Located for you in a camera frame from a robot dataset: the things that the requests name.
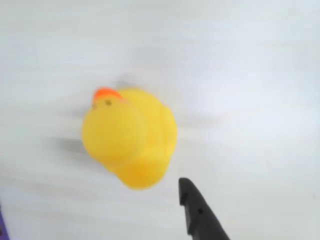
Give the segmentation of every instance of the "duck eye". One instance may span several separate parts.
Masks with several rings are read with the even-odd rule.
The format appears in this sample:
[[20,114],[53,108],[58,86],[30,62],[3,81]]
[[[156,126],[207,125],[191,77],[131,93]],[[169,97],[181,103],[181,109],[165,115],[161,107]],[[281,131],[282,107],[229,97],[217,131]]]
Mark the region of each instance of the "duck eye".
[[106,100],[106,101],[105,101],[105,104],[107,104],[108,106],[111,106],[111,105],[112,105],[112,103],[111,103],[110,100]]

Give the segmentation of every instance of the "blurry toy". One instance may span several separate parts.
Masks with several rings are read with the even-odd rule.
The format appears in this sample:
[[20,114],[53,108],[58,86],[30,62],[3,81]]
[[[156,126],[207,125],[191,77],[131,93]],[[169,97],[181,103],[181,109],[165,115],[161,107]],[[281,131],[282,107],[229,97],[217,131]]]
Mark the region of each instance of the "blurry toy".
[[1,214],[1,206],[0,206],[0,240],[9,240],[8,232],[5,226],[5,221]]
[[132,189],[164,176],[176,141],[171,111],[138,88],[98,89],[82,124],[88,154]]

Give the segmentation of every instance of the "black plastic object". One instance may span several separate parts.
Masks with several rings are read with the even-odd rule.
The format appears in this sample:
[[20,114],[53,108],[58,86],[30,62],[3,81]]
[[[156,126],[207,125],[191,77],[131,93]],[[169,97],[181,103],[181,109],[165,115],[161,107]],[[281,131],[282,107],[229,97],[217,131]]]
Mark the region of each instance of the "black plastic object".
[[179,179],[179,199],[185,210],[187,233],[193,240],[230,240],[200,191],[188,178]]

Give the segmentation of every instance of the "duck beak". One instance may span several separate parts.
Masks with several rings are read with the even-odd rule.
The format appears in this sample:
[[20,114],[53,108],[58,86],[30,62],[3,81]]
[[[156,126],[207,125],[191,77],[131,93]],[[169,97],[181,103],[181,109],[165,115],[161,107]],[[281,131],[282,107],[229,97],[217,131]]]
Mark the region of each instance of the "duck beak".
[[117,91],[108,87],[101,87],[95,91],[92,101],[95,102],[96,100],[107,96],[113,96],[119,99],[123,99],[123,97]]

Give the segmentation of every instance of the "white table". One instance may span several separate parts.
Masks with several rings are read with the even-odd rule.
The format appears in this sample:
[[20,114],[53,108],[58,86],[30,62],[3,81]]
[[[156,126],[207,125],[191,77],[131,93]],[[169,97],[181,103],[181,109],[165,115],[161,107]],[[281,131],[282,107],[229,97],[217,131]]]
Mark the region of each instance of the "white table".
[[[188,240],[178,178],[232,240],[320,239],[320,2],[0,1],[0,202],[11,240]],[[82,148],[96,87],[167,104],[165,178]]]

